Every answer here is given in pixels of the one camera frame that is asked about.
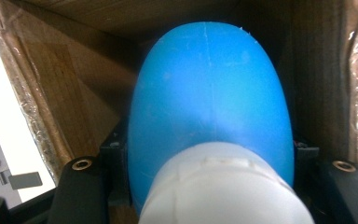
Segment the white cap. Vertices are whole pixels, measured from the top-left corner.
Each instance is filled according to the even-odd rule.
[[[254,152],[205,143],[158,172],[141,224],[313,223],[291,188]]]

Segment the black metal frame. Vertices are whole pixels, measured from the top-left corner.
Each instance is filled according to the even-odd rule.
[[[131,205],[127,124],[110,133],[98,157],[66,164],[56,189],[10,210],[0,198],[0,223],[109,223],[108,206]],[[315,223],[358,223],[358,167],[316,157],[315,147],[296,147],[297,195]]]

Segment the brown cardboard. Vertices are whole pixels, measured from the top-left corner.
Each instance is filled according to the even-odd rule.
[[[158,38],[174,26],[187,22],[222,20],[239,2],[238,0],[26,1],[87,24],[89,27],[140,43]]]
[[[297,128],[323,158],[358,162],[350,57],[358,0],[293,1]]]
[[[59,176],[69,160],[95,155],[128,113],[136,46],[18,1],[0,1],[0,24],[7,74],[41,155]]]
[[[97,153],[129,113],[145,53],[191,21],[253,35],[276,67],[294,129],[323,158],[358,163],[358,0],[0,0],[0,53],[56,177],[72,158]],[[111,219],[137,222],[124,207]]]

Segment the cardboard wall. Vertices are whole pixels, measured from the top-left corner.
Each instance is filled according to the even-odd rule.
[[[250,32],[282,83],[294,130],[324,158],[358,161],[358,0],[0,0],[0,51],[35,139],[56,173],[95,154],[122,115],[143,57],[173,27],[225,21]],[[136,223],[115,210],[117,223]]]
[[[54,176],[96,155],[127,114],[139,52],[113,37],[21,1],[0,1],[0,53]]]
[[[293,1],[292,18],[296,127],[322,158],[358,163],[358,0]]]

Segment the blue inflated object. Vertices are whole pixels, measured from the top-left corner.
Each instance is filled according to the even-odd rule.
[[[268,55],[241,28],[190,23],[151,49],[133,95],[128,160],[137,212],[167,160],[214,141],[251,149],[293,183],[290,120]]]

